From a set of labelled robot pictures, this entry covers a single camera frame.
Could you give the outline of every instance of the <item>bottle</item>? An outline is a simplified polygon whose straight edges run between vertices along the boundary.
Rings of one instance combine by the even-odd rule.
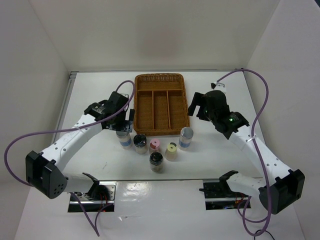
[[[149,153],[155,153],[158,152],[160,153],[160,140],[157,138],[151,139],[150,141],[150,146],[149,146]]]
[[[119,139],[119,142],[123,149],[130,149],[132,147],[131,136],[129,132],[125,131],[116,131],[116,136]]]
[[[160,172],[164,168],[164,157],[160,152],[153,152],[149,158],[150,168],[154,172]]]
[[[170,142],[165,150],[164,156],[168,161],[175,160],[177,158],[177,144]]]
[[[191,140],[194,136],[194,131],[191,127],[184,127],[181,129],[179,138],[179,148],[181,150],[187,150],[190,146]]]
[[[133,138],[133,144],[135,146],[135,151],[138,154],[145,154],[148,151],[147,137],[143,134],[135,135]]]

